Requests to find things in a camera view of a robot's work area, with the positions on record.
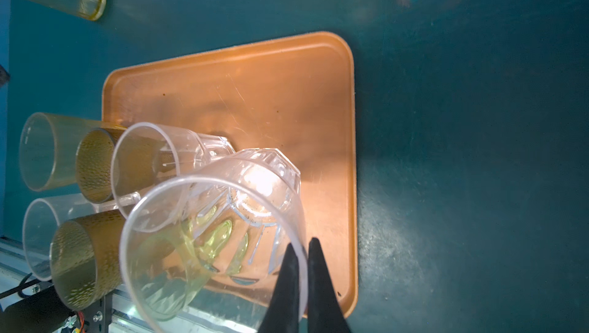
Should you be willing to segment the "clear faceted plastic glass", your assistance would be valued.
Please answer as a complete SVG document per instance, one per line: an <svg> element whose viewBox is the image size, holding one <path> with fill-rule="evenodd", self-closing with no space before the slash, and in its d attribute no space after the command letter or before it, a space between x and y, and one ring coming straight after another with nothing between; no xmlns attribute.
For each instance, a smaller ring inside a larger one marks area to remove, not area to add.
<svg viewBox="0 0 589 333"><path fill-rule="evenodd" d="M32 274L41 281L52 278L50 250L52 239L64 222L75 218L118 210L115 201L94 204L81 193L38 198L29 204L22 226L25 259Z"/></svg>

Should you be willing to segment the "dark brown textured glass back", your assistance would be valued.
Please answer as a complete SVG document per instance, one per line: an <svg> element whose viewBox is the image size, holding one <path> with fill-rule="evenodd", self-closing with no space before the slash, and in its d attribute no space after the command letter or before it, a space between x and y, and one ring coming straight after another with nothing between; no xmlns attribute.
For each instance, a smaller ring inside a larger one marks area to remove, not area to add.
<svg viewBox="0 0 589 333"><path fill-rule="evenodd" d="M78 145L76 181L82 195L90 202L102 204L113 200L110 185L111 161L115 146L126 128L94 128Z"/></svg>

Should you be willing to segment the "short green glass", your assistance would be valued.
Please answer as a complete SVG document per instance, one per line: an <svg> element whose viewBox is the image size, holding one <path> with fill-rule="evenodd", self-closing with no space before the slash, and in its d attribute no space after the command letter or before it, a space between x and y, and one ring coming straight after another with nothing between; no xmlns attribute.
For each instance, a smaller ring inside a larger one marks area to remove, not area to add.
<svg viewBox="0 0 589 333"><path fill-rule="evenodd" d="M216 220L199 236L195 222L185 220L145 236L132 257L138 297L157 321L175 316L220 272L215 263L235 231L235 221Z"/></svg>

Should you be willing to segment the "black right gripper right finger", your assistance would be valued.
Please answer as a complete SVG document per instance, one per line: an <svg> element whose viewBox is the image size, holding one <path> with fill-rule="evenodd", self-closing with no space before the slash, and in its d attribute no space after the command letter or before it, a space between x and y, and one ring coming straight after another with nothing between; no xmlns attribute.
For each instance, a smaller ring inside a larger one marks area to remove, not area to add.
<svg viewBox="0 0 589 333"><path fill-rule="evenodd" d="M320 240L316 237L309 243L308 332L351 333L337 301Z"/></svg>

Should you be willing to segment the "orange plastic tray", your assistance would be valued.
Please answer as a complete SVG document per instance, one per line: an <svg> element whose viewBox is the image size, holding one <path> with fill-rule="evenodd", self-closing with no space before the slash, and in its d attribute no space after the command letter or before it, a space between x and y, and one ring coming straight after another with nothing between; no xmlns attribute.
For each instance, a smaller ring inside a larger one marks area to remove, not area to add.
<svg viewBox="0 0 589 333"><path fill-rule="evenodd" d="M275 147L302 173L306 233L321 241L345 316L358 301L354 57L329 32L114 70L104 121L148 121Z"/></svg>

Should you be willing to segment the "brown textured glass front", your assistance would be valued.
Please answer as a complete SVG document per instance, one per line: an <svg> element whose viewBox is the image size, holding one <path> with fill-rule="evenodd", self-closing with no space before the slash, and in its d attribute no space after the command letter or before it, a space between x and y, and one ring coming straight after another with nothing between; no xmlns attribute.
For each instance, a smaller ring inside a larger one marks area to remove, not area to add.
<svg viewBox="0 0 589 333"><path fill-rule="evenodd" d="M125 221L111 210L69 220L56 231L52 282L68 308L84 310L122 283L119 247Z"/></svg>

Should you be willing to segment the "short yellow plastic glass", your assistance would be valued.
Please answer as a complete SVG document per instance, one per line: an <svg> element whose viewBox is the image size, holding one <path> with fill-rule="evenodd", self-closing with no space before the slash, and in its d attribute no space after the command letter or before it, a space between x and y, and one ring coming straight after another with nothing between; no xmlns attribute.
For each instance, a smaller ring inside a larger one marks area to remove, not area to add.
<svg viewBox="0 0 589 333"><path fill-rule="evenodd" d="M118 124L36 112L23 126L19 168L30 190L40 192L72 185L78 145L95 128L121 129Z"/></svg>

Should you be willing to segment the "clear ribbed glass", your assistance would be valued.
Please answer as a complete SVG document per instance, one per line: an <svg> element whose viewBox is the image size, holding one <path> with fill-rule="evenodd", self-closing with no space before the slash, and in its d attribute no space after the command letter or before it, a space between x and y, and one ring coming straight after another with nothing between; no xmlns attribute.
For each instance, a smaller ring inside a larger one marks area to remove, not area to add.
<svg viewBox="0 0 589 333"><path fill-rule="evenodd" d="M124 284L157 332L299 322L308 302L301 173L250 148L157 185L121 235Z"/></svg>
<svg viewBox="0 0 589 333"><path fill-rule="evenodd" d="M124 218L149 190L236 153L222 136L140 122L117 140L110 166L111 193Z"/></svg>

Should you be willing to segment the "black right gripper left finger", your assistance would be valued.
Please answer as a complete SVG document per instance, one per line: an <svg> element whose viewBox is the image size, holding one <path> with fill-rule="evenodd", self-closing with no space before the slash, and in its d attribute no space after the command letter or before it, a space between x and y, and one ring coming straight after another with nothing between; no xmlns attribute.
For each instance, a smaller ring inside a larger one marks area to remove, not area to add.
<svg viewBox="0 0 589 333"><path fill-rule="evenodd" d="M258 333L296 333L299 325L299 266L291 244L282 261L271 302Z"/></svg>

